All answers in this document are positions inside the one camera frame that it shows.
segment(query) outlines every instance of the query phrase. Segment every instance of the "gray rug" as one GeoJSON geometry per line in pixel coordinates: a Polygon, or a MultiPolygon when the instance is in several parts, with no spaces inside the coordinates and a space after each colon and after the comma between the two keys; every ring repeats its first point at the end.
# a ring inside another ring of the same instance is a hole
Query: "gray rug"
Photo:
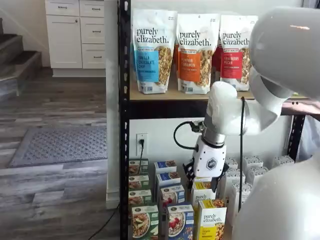
{"type": "Polygon", "coordinates": [[[61,164],[107,158],[105,126],[33,127],[9,167],[61,164]]]}

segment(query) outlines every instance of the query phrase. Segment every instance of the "purely elizabeth granola bag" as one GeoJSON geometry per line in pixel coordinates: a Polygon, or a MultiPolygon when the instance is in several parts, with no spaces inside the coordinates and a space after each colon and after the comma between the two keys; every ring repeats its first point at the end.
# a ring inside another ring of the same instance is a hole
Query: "purely elizabeth granola bag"
{"type": "Polygon", "coordinates": [[[237,91],[249,90],[249,73],[252,66],[249,42],[257,16],[222,15],[220,39],[223,48],[220,80],[237,91]]]}
{"type": "Polygon", "coordinates": [[[219,14],[178,14],[179,91],[186,94],[210,91],[212,56],[218,44],[219,26],[219,14]]]}
{"type": "Polygon", "coordinates": [[[176,11],[133,10],[136,79],[144,94],[164,94],[168,90],[176,22],[176,11]]]}

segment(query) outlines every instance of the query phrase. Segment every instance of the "orange label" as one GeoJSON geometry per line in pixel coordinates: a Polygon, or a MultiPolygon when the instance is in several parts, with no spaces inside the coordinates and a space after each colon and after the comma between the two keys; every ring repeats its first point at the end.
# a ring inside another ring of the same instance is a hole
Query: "orange label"
{"type": "Polygon", "coordinates": [[[178,54],[179,78],[189,82],[200,82],[200,53],[196,50],[181,49],[178,54]]]}

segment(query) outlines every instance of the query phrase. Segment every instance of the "cabinet drawer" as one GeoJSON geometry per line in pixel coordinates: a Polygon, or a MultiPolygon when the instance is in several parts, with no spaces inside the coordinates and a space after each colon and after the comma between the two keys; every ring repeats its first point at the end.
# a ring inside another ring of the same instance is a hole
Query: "cabinet drawer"
{"type": "Polygon", "coordinates": [[[98,17],[81,17],[81,41],[83,44],[105,43],[105,21],[98,17]]]}
{"type": "Polygon", "coordinates": [[[47,15],[79,16],[79,0],[45,0],[47,15]]]}
{"type": "Polygon", "coordinates": [[[103,18],[105,16],[104,1],[80,0],[80,16],[103,18]]]}
{"type": "Polygon", "coordinates": [[[105,69],[105,45],[82,44],[82,62],[84,69],[105,69]]]}

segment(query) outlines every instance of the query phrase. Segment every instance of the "stair step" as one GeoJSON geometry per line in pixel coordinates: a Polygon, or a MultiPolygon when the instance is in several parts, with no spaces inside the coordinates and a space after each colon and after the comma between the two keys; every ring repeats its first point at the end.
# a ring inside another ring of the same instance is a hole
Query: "stair step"
{"type": "Polygon", "coordinates": [[[23,51],[22,36],[14,34],[0,36],[0,66],[9,63],[23,51]]]}
{"type": "Polygon", "coordinates": [[[4,65],[0,73],[0,101],[19,96],[26,82],[42,67],[41,53],[23,51],[4,65]]]}

